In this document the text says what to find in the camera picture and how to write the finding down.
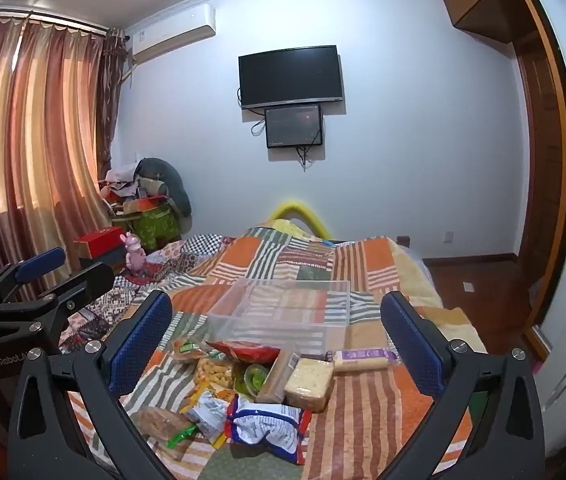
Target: transparent plastic box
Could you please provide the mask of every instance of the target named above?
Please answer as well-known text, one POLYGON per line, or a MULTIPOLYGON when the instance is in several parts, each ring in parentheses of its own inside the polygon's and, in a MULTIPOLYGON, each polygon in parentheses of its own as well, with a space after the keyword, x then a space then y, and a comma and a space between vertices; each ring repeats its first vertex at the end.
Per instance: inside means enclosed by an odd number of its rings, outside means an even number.
POLYGON ((250 341, 323 356, 342 350, 349 281, 240 278, 207 313, 211 341, 250 341))

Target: metal bolt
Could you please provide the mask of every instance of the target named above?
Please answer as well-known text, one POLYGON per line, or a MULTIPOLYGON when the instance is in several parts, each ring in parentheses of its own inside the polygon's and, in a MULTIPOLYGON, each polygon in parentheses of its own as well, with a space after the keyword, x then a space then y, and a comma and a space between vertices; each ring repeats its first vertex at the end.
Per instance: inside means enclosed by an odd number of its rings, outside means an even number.
POLYGON ((512 349, 512 357, 514 357, 517 361, 523 361, 525 359, 525 352, 520 348, 514 348, 512 349))
POLYGON ((450 346, 457 354, 464 354, 468 351, 468 343, 463 341, 463 339, 452 339, 450 346))
POLYGON ((101 343, 98 339, 92 339, 85 344, 85 351, 88 354, 95 354, 100 350, 100 347, 102 346, 103 343, 101 343))
POLYGON ((28 352, 28 359, 30 361, 33 361, 35 359, 38 359, 39 357, 41 357, 41 353, 42 350, 37 346, 36 348, 32 348, 29 352, 28 352))

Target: pink figurine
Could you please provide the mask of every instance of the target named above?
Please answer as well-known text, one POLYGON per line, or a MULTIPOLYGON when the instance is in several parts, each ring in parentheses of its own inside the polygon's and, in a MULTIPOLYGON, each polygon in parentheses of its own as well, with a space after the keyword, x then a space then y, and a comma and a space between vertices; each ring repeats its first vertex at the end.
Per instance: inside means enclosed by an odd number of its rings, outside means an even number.
POLYGON ((121 240, 127 249, 125 264, 132 274, 135 274, 143 269, 146 260, 145 251, 141 247, 141 238, 128 231, 126 235, 121 235, 121 240))

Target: curtain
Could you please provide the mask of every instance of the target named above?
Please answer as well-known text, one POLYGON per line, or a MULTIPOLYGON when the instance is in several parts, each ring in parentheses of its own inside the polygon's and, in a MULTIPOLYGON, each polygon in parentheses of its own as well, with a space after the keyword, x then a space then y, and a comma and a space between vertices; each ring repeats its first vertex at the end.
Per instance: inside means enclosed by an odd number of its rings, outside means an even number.
POLYGON ((118 114, 123 65, 127 57, 125 33, 110 28, 105 37, 98 69, 98 109, 96 110, 96 161, 98 178, 105 178, 111 165, 111 146, 118 114))
POLYGON ((96 187, 96 80, 103 38, 0 19, 0 266, 109 224, 96 187))

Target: yellow arch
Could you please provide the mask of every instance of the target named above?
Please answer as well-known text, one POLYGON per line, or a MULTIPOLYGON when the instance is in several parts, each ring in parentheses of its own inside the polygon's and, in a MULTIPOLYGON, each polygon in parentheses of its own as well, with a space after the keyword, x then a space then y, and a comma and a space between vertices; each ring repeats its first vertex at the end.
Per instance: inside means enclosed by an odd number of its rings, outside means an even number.
POLYGON ((318 236, 319 238, 323 238, 324 240, 331 239, 328 230, 321 223, 314 212, 305 204, 297 202, 297 200, 287 200, 286 202, 279 205, 279 207, 274 210, 269 219, 277 220, 279 218, 283 218, 289 213, 297 213, 299 216, 301 216, 305 223, 314 232, 314 235, 318 236))

